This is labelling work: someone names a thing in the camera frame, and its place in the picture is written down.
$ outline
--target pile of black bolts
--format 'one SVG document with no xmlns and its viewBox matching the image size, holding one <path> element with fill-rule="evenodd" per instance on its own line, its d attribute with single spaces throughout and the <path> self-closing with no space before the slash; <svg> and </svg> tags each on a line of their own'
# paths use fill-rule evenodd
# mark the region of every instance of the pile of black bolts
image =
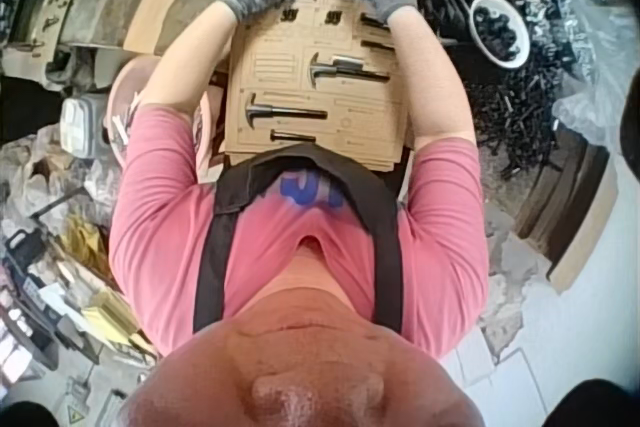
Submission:
<svg viewBox="0 0 640 427">
<path fill-rule="evenodd" d="M 507 180 L 519 172 L 551 165 L 549 157 L 556 147 L 558 122 L 551 109 L 559 94 L 563 71 L 575 64 L 566 36 L 556 36 L 551 25 L 561 21 L 557 0 L 507 0 L 520 11 L 531 38 L 531 54 L 517 70 L 503 70 L 498 79 L 482 83 L 463 77 L 474 113 L 478 144 L 494 155 L 506 152 Z M 473 0 L 418 0 L 424 17 L 441 37 L 470 42 L 469 22 L 478 36 L 499 60 L 513 60 L 518 50 L 516 33 L 506 16 L 491 16 L 476 9 L 473 19 L 469 5 Z"/>
</svg>

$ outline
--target tiled floor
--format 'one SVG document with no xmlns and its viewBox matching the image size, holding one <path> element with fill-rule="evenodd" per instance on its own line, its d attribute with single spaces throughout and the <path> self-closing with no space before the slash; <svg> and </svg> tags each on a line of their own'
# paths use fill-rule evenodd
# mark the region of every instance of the tiled floor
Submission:
<svg viewBox="0 0 640 427">
<path fill-rule="evenodd" d="M 489 427 L 540 426 L 583 380 L 640 387 L 638 198 L 640 189 L 616 159 L 619 196 L 587 266 L 562 295 L 539 278 L 525 287 L 524 327 L 489 363 L 479 329 L 442 360 Z"/>
</svg>

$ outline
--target cardboard sheet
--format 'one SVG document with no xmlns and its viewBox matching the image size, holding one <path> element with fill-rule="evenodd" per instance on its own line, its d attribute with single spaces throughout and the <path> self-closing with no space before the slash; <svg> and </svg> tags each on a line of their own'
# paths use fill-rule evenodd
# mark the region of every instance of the cardboard sheet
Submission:
<svg viewBox="0 0 640 427">
<path fill-rule="evenodd" d="M 370 41 L 393 46 L 386 29 L 361 22 L 373 13 L 359 0 L 296 0 L 295 20 L 283 9 L 242 25 L 231 49 L 226 144 L 232 162 L 284 147 L 270 140 L 271 130 L 311 135 L 319 145 L 354 158 L 374 170 L 388 171 L 400 160 L 407 128 L 408 99 L 393 51 L 363 46 Z M 340 21 L 327 23 L 328 12 Z M 356 61 L 364 71 L 389 77 L 386 82 L 346 77 L 310 78 L 310 63 Z M 245 109 L 251 103 L 319 109 L 326 120 L 258 118 L 252 129 Z"/>
</svg>

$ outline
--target black apron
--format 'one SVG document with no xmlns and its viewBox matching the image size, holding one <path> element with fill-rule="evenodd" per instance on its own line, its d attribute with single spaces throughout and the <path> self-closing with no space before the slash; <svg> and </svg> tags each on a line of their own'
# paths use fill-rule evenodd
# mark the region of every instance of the black apron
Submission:
<svg viewBox="0 0 640 427">
<path fill-rule="evenodd" d="M 318 170 L 339 185 L 353 212 L 373 238 L 373 322 L 397 333 L 402 330 L 402 253 L 395 196 L 379 178 L 354 160 L 315 144 L 297 144 L 257 155 L 220 176 L 213 220 L 200 260 L 194 333 L 222 319 L 224 280 L 238 216 L 280 174 L 298 169 Z"/>
</svg>

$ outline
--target pink t-shirt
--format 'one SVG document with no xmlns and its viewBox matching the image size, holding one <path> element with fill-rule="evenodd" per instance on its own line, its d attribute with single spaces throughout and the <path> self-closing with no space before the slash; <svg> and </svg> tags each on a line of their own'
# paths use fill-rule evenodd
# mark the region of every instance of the pink t-shirt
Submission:
<svg viewBox="0 0 640 427">
<path fill-rule="evenodd" d="M 193 336 L 200 257 L 214 188 L 198 185 L 191 129 L 164 109 L 140 112 L 110 239 L 113 273 L 145 333 L 167 355 Z M 398 214 L 402 335 L 440 357 L 476 321 L 487 295 L 478 150 L 463 139 L 420 150 Z M 238 313 L 315 237 L 327 269 L 364 318 L 373 313 L 373 242 L 340 192 L 316 172 L 283 174 L 240 215 L 224 316 Z"/>
</svg>

